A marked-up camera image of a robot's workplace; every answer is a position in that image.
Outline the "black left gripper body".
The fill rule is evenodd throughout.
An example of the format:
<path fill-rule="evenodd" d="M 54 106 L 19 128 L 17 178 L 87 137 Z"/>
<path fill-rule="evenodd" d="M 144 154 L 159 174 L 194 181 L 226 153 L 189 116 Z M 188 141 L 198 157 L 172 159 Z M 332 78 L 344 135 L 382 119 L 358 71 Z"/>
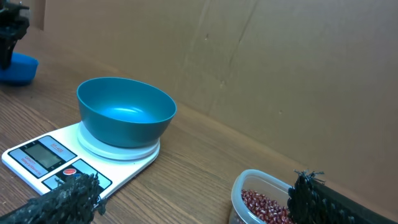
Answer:
<path fill-rule="evenodd" d="M 20 40 L 30 26 L 30 7 L 1 0 L 1 39 Z"/>

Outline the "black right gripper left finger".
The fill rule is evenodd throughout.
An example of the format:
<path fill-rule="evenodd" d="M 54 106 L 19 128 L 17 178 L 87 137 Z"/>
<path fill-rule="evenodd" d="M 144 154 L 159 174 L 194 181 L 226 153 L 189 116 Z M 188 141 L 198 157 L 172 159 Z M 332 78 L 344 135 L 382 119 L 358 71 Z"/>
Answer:
<path fill-rule="evenodd" d="M 95 213 L 106 213 L 107 200 L 100 198 L 97 174 L 68 177 L 46 194 L 1 216 L 1 224 L 90 224 Z"/>

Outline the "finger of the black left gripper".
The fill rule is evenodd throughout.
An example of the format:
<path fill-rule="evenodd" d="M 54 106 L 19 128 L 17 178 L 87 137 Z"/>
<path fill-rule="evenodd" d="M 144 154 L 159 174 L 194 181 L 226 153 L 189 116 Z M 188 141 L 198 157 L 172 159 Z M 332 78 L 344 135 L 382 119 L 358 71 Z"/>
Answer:
<path fill-rule="evenodd" d="M 12 53 L 18 37 L 16 35 L 1 36 L 1 69 L 6 70 L 11 64 Z"/>

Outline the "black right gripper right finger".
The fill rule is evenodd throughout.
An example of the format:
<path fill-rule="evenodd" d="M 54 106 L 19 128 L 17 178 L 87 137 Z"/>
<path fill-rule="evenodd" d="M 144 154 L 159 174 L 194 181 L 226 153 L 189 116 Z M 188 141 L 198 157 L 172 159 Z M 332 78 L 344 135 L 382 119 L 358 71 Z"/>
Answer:
<path fill-rule="evenodd" d="M 297 171 L 289 188 L 289 218 L 302 224 L 397 224 L 327 187 L 323 172 Z"/>

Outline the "blue plastic measuring scoop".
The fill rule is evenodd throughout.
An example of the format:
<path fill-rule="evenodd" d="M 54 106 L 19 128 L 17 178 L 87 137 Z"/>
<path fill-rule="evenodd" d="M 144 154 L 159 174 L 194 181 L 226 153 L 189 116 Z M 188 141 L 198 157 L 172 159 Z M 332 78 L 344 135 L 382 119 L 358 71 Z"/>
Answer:
<path fill-rule="evenodd" d="M 13 53 L 10 66 L 1 69 L 1 83 L 28 85 L 35 78 L 39 61 L 28 55 Z"/>

